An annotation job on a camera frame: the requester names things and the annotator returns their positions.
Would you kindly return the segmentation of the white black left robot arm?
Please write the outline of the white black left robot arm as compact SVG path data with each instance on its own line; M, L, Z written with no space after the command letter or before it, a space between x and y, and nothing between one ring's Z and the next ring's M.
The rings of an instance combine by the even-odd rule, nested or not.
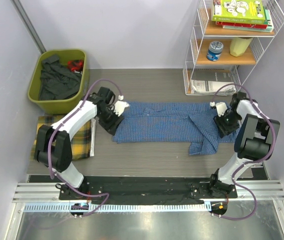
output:
M84 199L88 193L87 180L72 163L71 140L94 118L98 118L99 125L114 136L128 107L122 95L115 100L115 94L106 87L99 88L97 93L86 94L61 120L38 129L34 159L45 165L53 176L61 177L76 199Z

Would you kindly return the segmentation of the blue checked long sleeve shirt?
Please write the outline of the blue checked long sleeve shirt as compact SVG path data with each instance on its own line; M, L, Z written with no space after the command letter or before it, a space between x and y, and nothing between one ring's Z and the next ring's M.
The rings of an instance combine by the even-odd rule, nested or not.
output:
M123 113L113 141L190 143L189 155L213 155L220 143L233 143L238 131L220 137L207 102L135 102Z

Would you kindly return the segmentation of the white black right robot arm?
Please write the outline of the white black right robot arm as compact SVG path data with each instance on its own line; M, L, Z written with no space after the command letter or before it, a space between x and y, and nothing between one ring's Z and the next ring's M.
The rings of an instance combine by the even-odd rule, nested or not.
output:
M274 150L280 123L267 117L254 99L243 92L235 93L230 104L210 102L216 109L213 118L221 138L236 133L234 154L231 159L211 175L208 193L212 197L225 197L235 190L234 182L252 165L268 160Z

